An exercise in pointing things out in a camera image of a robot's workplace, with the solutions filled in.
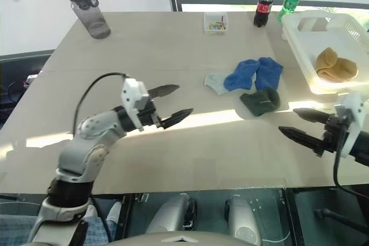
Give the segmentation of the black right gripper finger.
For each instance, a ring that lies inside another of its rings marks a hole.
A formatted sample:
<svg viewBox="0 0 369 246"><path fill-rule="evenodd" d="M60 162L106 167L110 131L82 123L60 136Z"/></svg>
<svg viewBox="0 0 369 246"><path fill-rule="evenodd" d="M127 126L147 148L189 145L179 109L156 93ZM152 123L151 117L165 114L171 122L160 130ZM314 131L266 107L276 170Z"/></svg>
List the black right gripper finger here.
<svg viewBox="0 0 369 246"><path fill-rule="evenodd" d="M295 108L294 113L300 118L311 123L326 124L329 114L312 108Z"/></svg>
<svg viewBox="0 0 369 246"><path fill-rule="evenodd" d="M308 135L306 132L294 127L279 126L278 129L290 140L305 146L314 153L323 153L323 140Z"/></svg>

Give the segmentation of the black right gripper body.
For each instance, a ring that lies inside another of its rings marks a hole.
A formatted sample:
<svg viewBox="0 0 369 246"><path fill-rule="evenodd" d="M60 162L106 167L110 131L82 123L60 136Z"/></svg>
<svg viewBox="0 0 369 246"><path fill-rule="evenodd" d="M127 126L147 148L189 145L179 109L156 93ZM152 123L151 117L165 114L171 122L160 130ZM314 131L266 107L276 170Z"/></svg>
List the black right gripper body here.
<svg viewBox="0 0 369 246"><path fill-rule="evenodd" d="M315 154L321 157L324 151L334 153L338 150L342 128L345 126L342 120L334 114L324 113L320 118L324 124L324 133L321 142L318 144Z"/></svg>

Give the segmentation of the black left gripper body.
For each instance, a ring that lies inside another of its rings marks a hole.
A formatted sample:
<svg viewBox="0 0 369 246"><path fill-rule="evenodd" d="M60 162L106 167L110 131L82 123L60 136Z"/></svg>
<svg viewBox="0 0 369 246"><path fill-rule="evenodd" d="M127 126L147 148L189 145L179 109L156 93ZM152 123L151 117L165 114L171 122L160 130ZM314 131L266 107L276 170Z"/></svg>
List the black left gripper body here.
<svg viewBox="0 0 369 246"><path fill-rule="evenodd" d="M161 117L156 112L156 106L153 100L149 99L142 110L139 110L138 118L142 126L155 125L157 128L162 127Z"/></svg>

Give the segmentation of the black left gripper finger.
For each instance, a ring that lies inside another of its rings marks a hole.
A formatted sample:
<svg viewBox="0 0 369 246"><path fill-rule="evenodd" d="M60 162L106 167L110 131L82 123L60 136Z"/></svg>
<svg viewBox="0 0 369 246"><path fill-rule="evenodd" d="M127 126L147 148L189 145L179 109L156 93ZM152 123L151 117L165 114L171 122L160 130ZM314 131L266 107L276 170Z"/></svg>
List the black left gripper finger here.
<svg viewBox="0 0 369 246"><path fill-rule="evenodd" d="M160 120L160 126L163 129L170 128L178 123L180 123L183 119L188 117L193 112L192 108L183 109L178 112L173 113L169 118Z"/></svg>
<svg viewBox="0 0 369 246"><path fill-rule="evenodd" d="M157 98L157 97L167 96L167 95L173 93L174 91L176 91L179 88L180 88L179 85L167 84L167 85L162 85L162 86L158 86L156 88L149 89L148 93L149 93L150 98L154 99L154 98Z"/></svg>

